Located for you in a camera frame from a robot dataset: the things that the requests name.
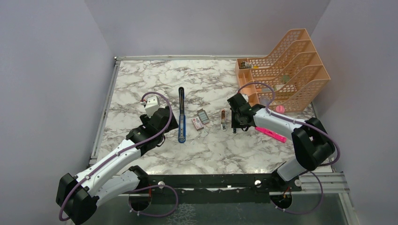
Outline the pink eraser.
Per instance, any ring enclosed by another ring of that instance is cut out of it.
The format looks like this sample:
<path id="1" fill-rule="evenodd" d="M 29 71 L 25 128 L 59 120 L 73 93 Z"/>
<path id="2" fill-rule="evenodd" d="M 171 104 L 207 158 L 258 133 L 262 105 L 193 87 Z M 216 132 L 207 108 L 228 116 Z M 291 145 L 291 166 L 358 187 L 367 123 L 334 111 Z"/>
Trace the pink eraser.
<path id="1" fill-rule="evenodd" d="M 226 111 L 224 109 L 221 110 L 221 129 L 222 131 L 227 130 L 226 126 Z"/>

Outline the blue stapler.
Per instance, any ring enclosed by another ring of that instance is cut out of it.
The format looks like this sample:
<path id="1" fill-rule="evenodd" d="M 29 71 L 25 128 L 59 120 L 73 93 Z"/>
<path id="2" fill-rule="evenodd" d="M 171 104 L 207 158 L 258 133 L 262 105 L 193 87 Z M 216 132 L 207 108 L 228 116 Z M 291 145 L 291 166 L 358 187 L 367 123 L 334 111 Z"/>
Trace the blue stapler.
<path id="1" fill-rule="evenodd" d="M 186 118 L 184 113 L 184 88 L 179 87 L 179 131 L 178 142 L 184 143 L 186 141 Z"/>

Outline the red white staple box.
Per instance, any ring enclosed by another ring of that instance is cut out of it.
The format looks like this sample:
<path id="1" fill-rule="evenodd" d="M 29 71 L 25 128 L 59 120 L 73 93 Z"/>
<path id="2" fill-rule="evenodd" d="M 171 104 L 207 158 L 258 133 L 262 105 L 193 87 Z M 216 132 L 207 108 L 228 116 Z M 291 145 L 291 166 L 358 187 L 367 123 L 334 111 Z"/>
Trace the red white staple box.
<path id="1" fill-rule="evenodd" d="M 192 119 L 193 125 L 195 127 L 196 130 L 201 130 L 204 128 L 204 125 L 202 124 L 202 122 L 200 121 L 199 117 L 195 117 Z"/>

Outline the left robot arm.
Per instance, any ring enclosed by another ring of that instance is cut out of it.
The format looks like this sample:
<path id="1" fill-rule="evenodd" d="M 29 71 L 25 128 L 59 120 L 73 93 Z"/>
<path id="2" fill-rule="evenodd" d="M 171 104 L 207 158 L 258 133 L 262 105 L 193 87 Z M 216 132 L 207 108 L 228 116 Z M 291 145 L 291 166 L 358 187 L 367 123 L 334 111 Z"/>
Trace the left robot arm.
<path id="1" fill-rule="evenodd" d="M 90 168 L 73 176 L 63 175 L 55 202 L 60 206 L 59 220 L 71 219 L 80 225 L 96 211 L 105 197 L 99 190 L 130 162 L 160 147 L 165 133 L 178 127 L 170 106 L 157 109 L 152 116 L 140 116 L 142 125 L 132 129 L 119 146 Z"/>

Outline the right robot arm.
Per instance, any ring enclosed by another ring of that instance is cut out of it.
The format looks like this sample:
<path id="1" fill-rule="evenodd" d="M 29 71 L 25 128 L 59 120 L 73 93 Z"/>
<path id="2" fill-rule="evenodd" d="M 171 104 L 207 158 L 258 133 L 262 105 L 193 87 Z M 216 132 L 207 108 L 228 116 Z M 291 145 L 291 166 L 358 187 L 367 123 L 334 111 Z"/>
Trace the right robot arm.
<path id="1" fill-rule="evenodd" d="M 275 190 L 282 191 L 296 176 L 315 170 L 337 149 L 317 118 L 295 119 L 264 105 L 251 106 L 241 93 L 227 102 L 239 125 L 266 128 L 292 141 L 295 156 L 278 167 L 271 177 Z"/>

